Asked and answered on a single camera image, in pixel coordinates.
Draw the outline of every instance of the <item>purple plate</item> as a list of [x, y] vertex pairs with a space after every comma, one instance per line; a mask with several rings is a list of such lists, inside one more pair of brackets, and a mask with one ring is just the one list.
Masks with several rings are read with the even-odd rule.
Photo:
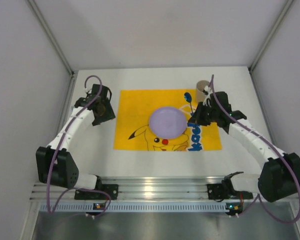
[[149, 119], [151, 131], [162, 139], [175, 139], [187, 128], [187, 119], [182, 111], [172, 106], [155, 110]]

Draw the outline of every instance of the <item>gray wall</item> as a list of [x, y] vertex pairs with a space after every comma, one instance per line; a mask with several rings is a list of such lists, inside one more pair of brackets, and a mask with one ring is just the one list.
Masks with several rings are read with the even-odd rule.
[[36, 0], [80, 69], [248, 66], [284, 0]]
[[300, 0], [261, 59], [255, 78], [278, 146], [300, 156]]
[[26, 1], [0, 0], [0, 240], [19, 238], [68, 81]]

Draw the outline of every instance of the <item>white cable tie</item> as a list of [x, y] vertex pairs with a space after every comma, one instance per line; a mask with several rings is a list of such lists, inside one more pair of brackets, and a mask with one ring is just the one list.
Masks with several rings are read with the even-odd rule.
[[209, 86], [205, 86], [205, 87], [204, 87], [204, 90], [208, 93], [208, 95], [209, 95], [210, 93], [212, 93], [212, 89], [211, 89], [211, 87], [209, 87]]
[[241, 127], [244, 131], [247, 131], [249, 134], [253, 134], [252, 132], [258, 134], [258, 136], [256, 136], [255, 134], [253, 134], [257, 139], [260, 138], [260, 137], [262, 137], [261, 134], [259, 134], [258, 132], [256, 132], [256, 130], [253, 130], [253, 129], [252, 129], [252, 126], [251, 126], [251, 127], [248, 127], [248, 126], [246, 126], [246, 125], [244, 125], [244, 126], [245, 126], [246, 128], [248, 128], [248, 129], [250, 129], [250, 130], [248, 131], [248, 130], [246, 130], [243, 126], [240, 126], [240, 125], [239, 125], [239, 127]]
[[75, 118], [75, 119], [83, 119], [82, 116], [76, 116], [76, 114], [71, 114], [70, 118]]
[[84, 88], [84, 92], [87, 94], [87, 93], [89, 93], [90, 92], [90, 90], [91, 90], [92, 88]]

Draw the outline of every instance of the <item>blue lettering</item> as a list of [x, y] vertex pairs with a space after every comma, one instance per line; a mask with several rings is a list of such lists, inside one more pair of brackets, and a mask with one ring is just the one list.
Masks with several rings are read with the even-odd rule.
[[191, 140], [192, 140], [192, 142], [194, 142], [194, 144], [191, 145], [192, 148], [188, 148], [188, 151], [200, 151], [200, 150], [202, 150], [201, 143], [199, 143], [200, 133], [201, 133], [199, 125], [194, 124], [194, 123], [188, 123], [187, 125], [188, 125], [188, 127], [193, 128], [192, 129], [193, 135], [191, 137]]
[[202, 150], [202, 146], [200, 143], [194, 143], [191, 145], [192, 148], [188, 149], [188, 151], [200, 151]]
[[199, 135], [200, 132], [201, 132], [200, 127], [197, 126], [196, 128], [192, 129], [192, 132], [193, 132], [194, 135]]
[[200, 136], [199, 135], [192, 135], [191, 140], [194, 143], [198, 143], [199, 140], [200, 140]]

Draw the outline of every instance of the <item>white table surface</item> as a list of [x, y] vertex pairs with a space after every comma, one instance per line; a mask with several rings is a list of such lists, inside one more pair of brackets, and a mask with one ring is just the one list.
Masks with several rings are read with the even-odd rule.
[[[71, 105], [86, 95], [84, 82], [90, 75], [99, 76], [111, 89], [111, 105], [117, 115], [121, 90], [194, 89], [199, 80], [209, 80], [212, 74], [215, 90], [228, 94], [232, 110], [242, 111], [269, 139], [248, 68], [244, 66], [80, 70]], [[88, 86], [93, 83], [99, 82], [91, 78]], [[261, 171], [252, 156], [221, 128], [222, 150], [191, 152], [114, 150], [115, 129], [116, 120], [88, 127], [84, 138], [71, 151], [80, 171], [101, 177], [224, 176], [236, 171]]]

